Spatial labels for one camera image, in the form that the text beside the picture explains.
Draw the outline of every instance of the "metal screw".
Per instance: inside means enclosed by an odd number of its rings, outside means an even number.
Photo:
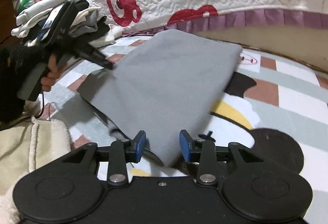
[[[125,176],[122,174],[113,174],[109,177],[111,182],[122,182],[125,180]]]
[[[213,182],[216,180],[216,177],[212,174],[203,174],[199,177],[202,182]]]

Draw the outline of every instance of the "yellow stripe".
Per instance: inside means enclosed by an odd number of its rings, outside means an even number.
[[[149,174],[141,169],[138,169],[138,168],[132,168],[131,174],[132,174],[132,176],[141,176],[141,177],[150,177],[151,176],[151,174]]]
[[[249,130],[253,129],[252,125],[247,120],[247,118],[243,116],[243,114],[241,114],[238,110],[234,109],[232,106],[223,101],[218,102],[216,106],[212,109],[212,112],[232,119]]]

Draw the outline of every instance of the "pink patterned fabric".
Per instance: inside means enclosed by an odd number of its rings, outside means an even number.
[[[328,29],[328,14],[301,10],[256,9],[182,21],[158,28],[124,34],[123,36],[153,35],[168,29],[195,33],[258,25],[291,25],[313,29]]]

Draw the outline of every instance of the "red cartoon bear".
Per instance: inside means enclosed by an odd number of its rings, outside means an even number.
[[[141,19],[142,12],[137,5],[136,0],[106,0],[109,7],[109,11],[114,21],[122,26],[126,27],[133,21],[138,23]]]
[[[169,19],[167,24],[181,22],[184,20],[191,20],[205,17],[204,14],[208,13],[210,16],[216,16],[218,11],[212,5],[204,5],[199,9],[182,9],[175,12]]]

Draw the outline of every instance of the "hand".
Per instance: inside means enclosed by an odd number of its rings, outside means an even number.
[[[62,73],[66,70],[67,66],[63,66],[60,69],[57,68],[56,55],[52,54],[49,58],[48,68],[50,72],[46,77],[41,79],[42,91],[50,92],[51,87],[55,84],[56,80],[60,78]]]

